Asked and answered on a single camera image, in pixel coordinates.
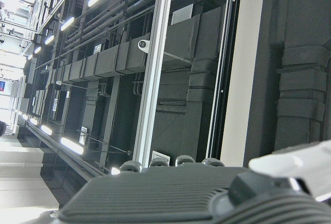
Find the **steel beam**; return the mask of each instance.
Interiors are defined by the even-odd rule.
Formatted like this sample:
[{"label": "steel beam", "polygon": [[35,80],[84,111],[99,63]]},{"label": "steel beam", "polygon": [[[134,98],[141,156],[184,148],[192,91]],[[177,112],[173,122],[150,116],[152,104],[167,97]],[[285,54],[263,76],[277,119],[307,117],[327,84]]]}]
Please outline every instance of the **steel beam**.
[{"label": "steel beam", "polygon": [[133,159],[148,167],[171,0],[156,0]]},{"label": "steel beam", "polygon": [[106,166],[107,154],[108,154],[107,152],[109,150],[109,146],[111,146],[110,139],[111,139],[113,127],[114,127],[120,80],[121,80],[120,76],[115,76],[114,80],[113,80],[112,93],[110,96],[110,102],[109,102],[108,114],[107,114],[107,120],[106,120],[107,128],[105,129],[104,135],[103,135],[103,141],[106,144],[102,145],[101,156],[100,156],[100,164],[102,164],[103,166]]}]

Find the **white plastic part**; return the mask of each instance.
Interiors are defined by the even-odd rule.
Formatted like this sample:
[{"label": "white plastic part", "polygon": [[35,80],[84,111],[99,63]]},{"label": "white plastic part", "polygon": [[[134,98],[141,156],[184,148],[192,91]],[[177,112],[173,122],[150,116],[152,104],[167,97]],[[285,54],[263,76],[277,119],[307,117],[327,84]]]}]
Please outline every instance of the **white plastic part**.
[{"label": "white plastic part", "polygon": [[145,53],[149,51],[149,40],[142,39],[138,42],[138,48]]},{"label": "white plastic part", "polygon": [[249,168],[272,177],[301,179],[319,202],[331,198],[331,141],[249,161]]}]

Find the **white wall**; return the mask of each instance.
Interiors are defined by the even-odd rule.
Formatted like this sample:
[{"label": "white wall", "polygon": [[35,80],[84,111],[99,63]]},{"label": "white wall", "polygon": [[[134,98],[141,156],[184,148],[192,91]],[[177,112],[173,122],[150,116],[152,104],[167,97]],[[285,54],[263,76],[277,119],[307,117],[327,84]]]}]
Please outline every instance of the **white wall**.
[{"label": "white wall", "polygon": [[263,0],[240,0],[221,150],[226,166],[243,166]]},{"label": "white wall", "polygon": [[11,89],[12,89],[12,83],[6,81],[5,90],[0,91],[0,109],[9,108]]}]

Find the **pipe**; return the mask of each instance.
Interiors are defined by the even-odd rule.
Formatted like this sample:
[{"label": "pipe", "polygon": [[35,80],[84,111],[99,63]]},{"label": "pipe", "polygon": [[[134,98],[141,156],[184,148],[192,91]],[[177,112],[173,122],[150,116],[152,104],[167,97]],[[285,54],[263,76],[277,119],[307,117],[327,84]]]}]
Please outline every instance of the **pipe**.
[{"label": "pipe", "polygon": [[74,51],[74,50],[76,50],[76,49],[78,49],[78,48],[80,48],[80,47],[82,47],[82,46],[84,46],[84,45],[86,45],[86,44],[92,42],[93,40],[96,40],[96,39],[102,37],[103,35],[105,35],[105,34],[111,32],[111,31],[117,29],[119,26],[124,25],[124,24],[127,23],[128,21],[131,21],[131,20],[133,20],[133,19],[135,19],[135,18],[141,16],[141,15],[144,14],[144,13],[151,12],[153,9],[154,9],[154,5],[152,5],[152,6],[148,7],[148,8],[146,8],[146,9],[143,9],[142,11],[140,11],[140,12],[138,12],[138,13],[136,13],[136,14],[130,16],[130,17],[127,18],[127,19],[125,19],[124,21],[121,21],[121,22],[117,23],[116,25],[114,25],[114,26],[112,26],[112,27],[109,27],[107,30],[103,31],[101,34],[99,34],[99,35],[97,35],[97,36],[95,36],[95,37],[92,37],[91,39],[85,41],[84,43],[79,44],[78,46],[75,46],[74,48],[71,48],[70,50],[66,51],[65,53],[63,53],[63,54],[61,54],[61,55],[59,55],[59,56],[57,56],[57,57],[55,57],[55,58],[53,58],[53,59],[51,59],[51,60],[45,62],[45,63],[43,63],[42,65],[36,67],[36,69],[39,69],[39,68],[41,68],[41,67],[43,67],[43,66],[45,66],[45,65],[48,65],[48,64],[51,63],[52,61],[55,61],[55,60],[59,59],[60,57],[63,57],[64,55],[66,55],[66,54],[68,54],[68,53],[70,53],[70,52],[72,52],[72,51]]},{"label": "pipe", "polygon": [[[53,9],[50,11],[50,14],[48,15],[48,17],[46,18],[46,20],[42,23],[42,25],[39,27],[39,29],[37,30],[37,34],[39,34],[43,28],[47,25],[47,23],[53,18],[53,15],[55,13],[57,13],[57,10],[60,8],[60,6],[64,3],[65,0],[59,0],[55,6],[53,7]],[[23,50],[22,53],[26,53],[28,51],[28,49],[30,48],[31,44],[28,44],[26,46],[26,48]]]},{"label": "pipe", "polygon": [[[93,17],[93,19],[91,19],[90,21],[88,21],[87,23],[85,23],[85,26],[89,26],[91,25],[91,23],[93,23],[94,21],[96,21],[98,18],[100,18],[101,16],[104,15],[104,13],[106,13],[108,11],[108,9],[114,7],[116,4],[118,4],[119,2],[121,2],[123,0],[117,0],[113,5],[109,6],[109,8],[106,8],[104,11],[102,11],[100,14],[98,14],[97,16]],[[77,33],[79,33],[82,29],[79,28],[76,31],[74,31],[72,34],[68,35],[68,39],[70,39],[71,37],[75,36]]]},{"label": "pipe", "polygon": [[17,27],[20,27],[22,29],[25,29],[25,30],[28,30],[28,31],[31,31],[31,32],[36,32],[36,30],[32,30],[30,28],[27,28],[25,26],[21,26],[21,25],[18,25],[18,24],[15,24],[15,23],[12,23],[10,21],[3,21],[3,20],[0,20],[0,22],[3,22],[3,23],[6,23],[6,24],[9,24],[9,25],[13,25],[13,26],[17,26]]},{"label": "pipe", "polygon": [[[82,13],[80,16],[76,17],[76,21],[81,19],[82,17],[86,16],[87,14],[93,12],[95,10],[96,7],[99,7],[100,5],[102,5],[103,3],[105,3],[106,0],[101,0],[98,3],[96,3],[92,8],[90,8],[88,11],[86,11],[86,13]],[[98,19],[100,16],[102,16],[105,12],[107,12],[110,8],[112,8],[114,6],[114,4],[112,6],[107,7],[104,11],[102,11],[100,14],[98,14],[97,16],[93,17],[92,20],[90,21],[95,21],[96,19]]]},{"label": "pipe", "polygon": [[[128,5],[133,4],[135,1],[136,0],[128,0]],[[138,10],[138,9],[146,6],[146,5],[148,5],[151,1],[153,1],[153,0],[139,0],[138,2],[134,3],[133,5],[131,5],[130,7],[128,7],[126,9],[126,14],[133,13],[134,11],[136,11],[136,10]],[[109,25],[113,24],[114,22],[120,20],[123,17],[123,11],[121,11],[116,16],[112,17],[111,19],[107,20],[106,22],[104,22],[104,23],[102,23],[101,25],[98,26],[98,24],[100,24],[101,21],[107,19],[108,17],[110,17],[111,15],[113,15],[114,13],[116,13],[118,10],[122,9],[124,7],[124,5],[125,5],[125,3],[122,3],[122,4],[118,5],[112,11],[108,12],[105,16],[103,16],[98,21],[96,21],[94,23],[94,26],[88,26],[88,27],[86,27],[86,29],[84,31],[85,32],[90,31],[90,32],[88,32],[83,37],[81,37],[81,39],[76,40],[79,37],[78,34],[75,35],[75,36],[73,36],[72,38],[68,39],[66,41],[66,43],[68,43],[68,42],[72,42],[72,43],[69,44],[69,45],[67,45],[64,48],[64,50],[67,50],[67,49],[69,49],[72,46],[76,46],[80,41],[85,41],[88,38],[90,38],[91,36],[98,35],[98,33],[100,33],[100,29],[104,29],[104,28],[108,27]]]},{"label": "pipe", "polygon": [[[127,4],[130,6],[132,4],[136,4],[137,2],[139,2],[139,0],[128,0],[127,1]],[[95,30],[95,26],[100,25],[102,22],[104,22],[105,20],[107,20],[108,18],[110,18],[111,16],[113,16],[114,14],[116,14],[118,11],[120,11],[121,9],[123,9],[125,7],[125,4],[126,3],[123,2],[123,3],[119,4],[117,7],[113,8],[111,11],[107,12],[106,14],[104,14],[100,19],[98,19],[97,21],[94,22],[94,25],[93,26],[87,26],[83,30],[83,34],[84,33],[88,33],[91,30]],[[79,37],[79,34],[76,34],[75,36],[73,36],[70,39],[68,39],[66,41],[66,43],[73,42],[73,41],[77,40],[78,37]]]},{"label": "pipe", "polygon": [[[152,0],[140,0],[137,4],[130,6],[126,10],[126,13],[127,14],[130,14],[130,13],[138,10],[139,8],[142,8],[142,7],[146,6],[150,1],[152,1]],[[102,29],[107,28],[108,26],[110,26],[111,24],[115,23],[116,21],[119,21],[123,17],[123,13],[124,12],[121,11],[119,14],[117,14],[113,18],[110,18],[106,22],[104,22],[101,25],[99,25],[98,28],[95,28],[93,26],[93,30],[92,31],[90,31],[89,33],[83,35],[83,37],[81,37],[81,40],[76,40],[76,41],[70,43],[69,45],[67,45],[66,47],[64,47],[64,50],[67,50],[67,49],[69,49],[72,46],[76,46],[80,41],[88,40],[89,38],[100,34],[100,30],[102,31]]]}]

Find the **metal beam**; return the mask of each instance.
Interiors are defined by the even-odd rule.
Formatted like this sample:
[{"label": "metal beam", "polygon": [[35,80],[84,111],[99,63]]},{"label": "metal beam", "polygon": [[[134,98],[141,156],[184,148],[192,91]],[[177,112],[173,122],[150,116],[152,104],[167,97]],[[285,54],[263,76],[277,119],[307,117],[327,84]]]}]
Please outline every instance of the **metal beam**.
[{"label": "metal beam", "polygon": [[[47,25],[47,23],[53,18],[53,15],[57,13],[57,10],[60,8],[60,6],[65,2],[65,0],[58,0],[58,2],[55,4],[54,8],[51,10],[50,14],[46,18],[46,20],[42,23],[42,25],[37,30],[37,34],[42,32],[43,28]],[[22,53],[26,53],[28,49],[30,48],[31,44],[28,44],[24,51]]]},{"label": "metal beam", "polygon": [[171,0],[156,0],[133,159],[148,167]]},{"label": "metal beam", "polygon": [[89,181],[97,176],[105,175],[103,172],[99,171],[97,168],[92,167],[86,161],[81,159],[79,156],[73,154],[73,152],[68,151],[67,148],[60,145],[51,137],[45,135],[37,127],[33,125],[28,125],[28,130],[30,130],[38,139],[45,143],[54,153],[58,154],[61,159],[63,159],[70,167],[72,167],[78,174],[80,174],[85,180]]},{"label": "metal beam", "polygon": [[109,102],[109,107],[108,107],[107,120],[106,120],[106,127],[108,127],[108,128],[105,129],[104,135],[103,135],[103,141],[107,144],[102,145],[101,156],[100,156],[100,164],[102,164],[103,166],[106,166],[107,152],[109,150],[109,146],[111,146],[110,139],[111,139],[113,127],[114,127],[114,120],[115,120],[115,113],[116,113],[120,81],[121,81],[120,76],[114,77],[112,93],[110,96],[110,102]]}]

